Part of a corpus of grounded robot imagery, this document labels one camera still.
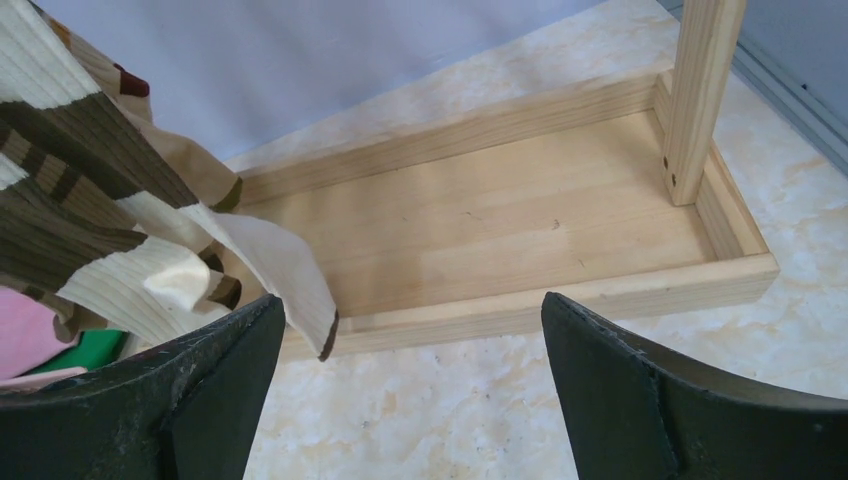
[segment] wooden post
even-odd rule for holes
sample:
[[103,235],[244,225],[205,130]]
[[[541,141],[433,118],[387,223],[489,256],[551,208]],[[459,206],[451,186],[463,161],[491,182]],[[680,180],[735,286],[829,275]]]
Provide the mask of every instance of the wooden post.
[[746,0],[687,0],[677,41],[663,177],[675,205],[695,202]]

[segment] brown striped cloth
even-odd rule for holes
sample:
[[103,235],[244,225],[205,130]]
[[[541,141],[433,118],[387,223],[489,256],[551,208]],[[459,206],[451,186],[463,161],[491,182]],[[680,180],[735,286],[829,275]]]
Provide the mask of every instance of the brown striped cloth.
[[327,358],[338,317],[309,247],[277,225],[208,208],[237,201],[238,180],[202,179],[197,165],[218,163],[208,152],[159,133],[142,102],[121,100],[146,96],[146,84],[26,0],[0,2],[0,46],[0,282],[64,315],[70,330],[108,323],[156,344],[229,312],[235,280],[197,253],[214,240]]

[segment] marble floor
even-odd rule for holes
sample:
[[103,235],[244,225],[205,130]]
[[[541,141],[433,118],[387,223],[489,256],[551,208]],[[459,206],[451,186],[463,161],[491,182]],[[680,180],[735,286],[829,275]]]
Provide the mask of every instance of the marble floor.
[[[654,0],[611,0],[229,163],[671,65],[678,27]],[[780,276],[755,304],[620,324],[740,375],[848,398],[848,179],[736,77],[715,139]],[[577,477],[536,333],[280,365],[247,478]]]

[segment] wooden frame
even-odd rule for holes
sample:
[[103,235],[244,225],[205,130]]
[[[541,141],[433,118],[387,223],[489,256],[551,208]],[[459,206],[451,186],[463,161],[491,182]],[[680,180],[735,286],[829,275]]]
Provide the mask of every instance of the wooden frame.
[[744,1],[686,5],[674,82],[654,65],[245,172],[242,212],[329,272],[334,354],[538,331],[550,290],[612,319],[758,299],[778,266],[712,142]]

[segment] green fabric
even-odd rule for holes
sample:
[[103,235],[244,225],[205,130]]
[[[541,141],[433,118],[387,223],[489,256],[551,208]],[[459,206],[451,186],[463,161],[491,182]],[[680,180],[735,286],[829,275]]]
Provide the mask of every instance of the green fabric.
[[126,333],[120,330],[90,330],[80,334],[76,347],[69,348],[27,372],[44,373],[62,368],[85,367],[88,370],[108,365],[121,353]]

